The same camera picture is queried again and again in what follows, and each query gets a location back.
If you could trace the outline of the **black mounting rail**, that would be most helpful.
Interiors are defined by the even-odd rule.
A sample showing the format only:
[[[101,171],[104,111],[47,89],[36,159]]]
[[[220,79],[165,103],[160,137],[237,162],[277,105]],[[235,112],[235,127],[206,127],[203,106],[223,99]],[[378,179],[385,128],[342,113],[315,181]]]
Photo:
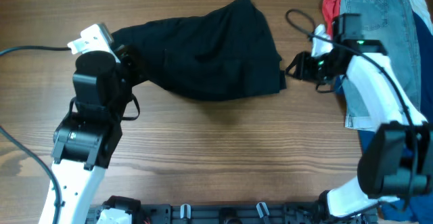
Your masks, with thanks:
[[[141,223],[141,224],[308,224],[352,223],[378,224],[375,209],[345,219],[318,219],[312,202],[288,202],[267,204],[259,202],[247,205],[192,206],[182,204],[110,204],[90,208],[86,223]]]

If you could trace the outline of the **black shorts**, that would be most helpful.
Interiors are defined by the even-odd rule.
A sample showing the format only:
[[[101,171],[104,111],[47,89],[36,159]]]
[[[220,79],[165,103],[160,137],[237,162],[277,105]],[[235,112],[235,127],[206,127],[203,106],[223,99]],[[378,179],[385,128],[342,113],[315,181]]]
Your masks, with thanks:
[[[112,36],[115,46],[139,53],[146,80],[184,97],[225,101],[286,88],[282,58],[251,0],[235,0],[205,16],[121,28]]]

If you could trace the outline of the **light denim shorts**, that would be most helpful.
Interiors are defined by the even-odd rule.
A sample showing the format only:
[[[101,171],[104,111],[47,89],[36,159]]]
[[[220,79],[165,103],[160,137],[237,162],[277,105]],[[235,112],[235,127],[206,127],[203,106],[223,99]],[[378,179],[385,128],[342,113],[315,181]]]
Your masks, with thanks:
[[[397,121],[422,125],[418,39],[409,0],[341,0],[341,14],[358,14],[359,54],[348,65],[342,87],[345,126],[376,131]]]

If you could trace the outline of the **red garment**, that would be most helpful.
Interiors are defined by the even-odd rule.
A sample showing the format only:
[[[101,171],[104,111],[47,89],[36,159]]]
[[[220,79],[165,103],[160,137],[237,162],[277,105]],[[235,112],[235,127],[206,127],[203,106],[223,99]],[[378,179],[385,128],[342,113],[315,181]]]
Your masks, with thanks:
[[[335,17],[340,15],[341,0],[323,0],[322,1],[322,14],[326,24],[326,33],[333,37],[332,22]]]

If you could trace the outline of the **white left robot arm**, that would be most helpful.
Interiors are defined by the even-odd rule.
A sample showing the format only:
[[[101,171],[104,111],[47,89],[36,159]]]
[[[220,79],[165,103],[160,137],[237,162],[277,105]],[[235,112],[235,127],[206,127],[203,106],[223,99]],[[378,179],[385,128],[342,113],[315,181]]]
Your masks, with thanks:
[[[55,177],[40,223],[84,223],[94,195],[122,137],[124,111],[136,103],[132,88],[145,81],[139,52],[88,51],[75,62],[75,97],[53,135]]]

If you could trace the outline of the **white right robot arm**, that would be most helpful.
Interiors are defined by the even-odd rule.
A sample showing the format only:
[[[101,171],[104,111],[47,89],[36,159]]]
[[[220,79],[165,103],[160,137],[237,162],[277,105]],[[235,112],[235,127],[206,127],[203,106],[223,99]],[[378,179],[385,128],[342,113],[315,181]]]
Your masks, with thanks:
[[[361,32],[359,14],[343,14],[333,21],[329,36],[321,25],[306,32],[310,51],[299,53],[286,74],[323,86],[336,78],[359,92],[374,130],[357,175],[340,187],[324,191],[306,209],[312,223],[344,223],[367,211],[432,191],[432,125],[415,108],[398,82],[382,43]]]

